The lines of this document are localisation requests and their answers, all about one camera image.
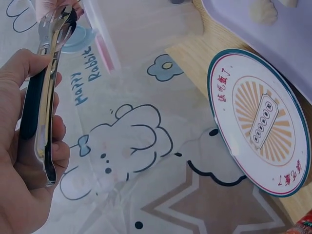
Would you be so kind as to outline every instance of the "paper plate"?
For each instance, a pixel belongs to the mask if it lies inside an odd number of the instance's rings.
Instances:
[[[248,51],[228,49],[212,60],[207,87],[221,135],[246,176],[271,195],[296,193],[310,169],[310,135],[279,72]]]

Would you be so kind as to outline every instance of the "finger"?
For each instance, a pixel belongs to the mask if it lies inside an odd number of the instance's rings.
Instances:
[[[42,226],[48,218],[49,211],[51,208],[51,201],[53,197],[53,191],[58,185],[62,175],[67,169],[70,157],[69,146],[62,141],[58,141],[52,144],[52,160],[57,173],[57,180],[55,185],[52,187],[46,187],[42,189],[31,190],[31,195],[35,198],[34,211],[35,214],[40,214],[41,216],[34,219],[38,226]]]
[[[64,170],[66,170],[68,166],[69,155],[70,148],[65,142],[56,141],[52,143],[52,160]]]
[[[57,181],[53,187],[47,188],[50,194],[53,193],[62,175],[66,171],[69,163],[69,157],[70,157],[70,148],[65,142],[57,141],[52,144],[52,160],[57,173]]]
[[[60,116],[53,116],[52,118],[52,139],[55,141],[62,141],[66,134],[66,127],[63,119]]]
[[[53,10],[58,0],[36,0],[36,20],[40,22],[49,11]]]
[[[55,81],[55,86],[57,87],[60,82],[62,81],[62,75],[58,72],[57,74],[57,79]],[[21,114],[22,114],[22,111],[23,111],[23,107],[24,107],[24,101],[25,101],[25,96],[26,96],[26,91],[27,91],[27,88],[24,88],[20,91],[20,111],[19,111],[19,119],[21,118]],[[56,111],[56,108],[58,107],[59,105],[59,96],[57,93],[54,93],[54,102],[53,102],[53,113],[55,113]]]
[[[82,16],[84,14],[84,10],[82,9],[81,5],[79,4],[79,2],[77,2],[76,0],[74,0],[73,3],[73,8],[76,11],[77,14],[77,18],[79,19],[80,16]]]
[[[0,69],[0,79],[14,81],[20,87],[28,75],[41,72],[50,60],[47,55],[36,55],[27,49],[18,50]]]
[[[56,92],[54,92],[53,114],[56,113],[58,106],[59,106],[59,95]]]

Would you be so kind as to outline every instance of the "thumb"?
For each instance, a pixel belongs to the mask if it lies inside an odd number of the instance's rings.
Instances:
[[[27,49],[18,50],[0,69],[1,79],[12,80],[21,87],[27,76],[41,72],[50,60],[47,55],[36,55]]]

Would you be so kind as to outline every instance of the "printed illustration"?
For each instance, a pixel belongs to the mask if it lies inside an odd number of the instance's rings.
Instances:
[[[246,179],[217,128],[208,129],[198,140],[187,142],[175,155],[185,157],[195,173],[209,176],[219,185],[235,186]]]
[[[168,54],[158,56],[154,64],[147,69],[147,74],[154,76],[160,82],[169,81],[182,73],[182,69]]]
[[[115,117],[116,122],[94,127],[71,148],[70,165],[59,186],[68,200],[84,198],[94,188],[108,192],[171,152],[173,141],[156,107],[125,104]]]
[[[175,230],[183,228],[181,230],[187,229],[193,234],[283,233],[291,225],[272,198],[249,180],[224,187],[209,177],[198,175],[188,166],[186,170],[182,184],[142,210],[175,225]],[[140,227],[147,231],[148,227],[142,224]]]
[[[8,4],[6,15],[12,19],[15,32],[26,32],[37,24],[32,1],[34,0],[11,0]]]
[[[240,78],[233,88],[233,108],[250,147],[265,162],[284,166],[294,152],[294,127],[281,97],[258,78]]]

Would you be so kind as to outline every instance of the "tongs handle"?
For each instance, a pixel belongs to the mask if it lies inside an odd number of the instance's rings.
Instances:
[[[19,137],[24,140],[32,138],[37,131],[41,93],[47,68],[31,77],[26,92]]]

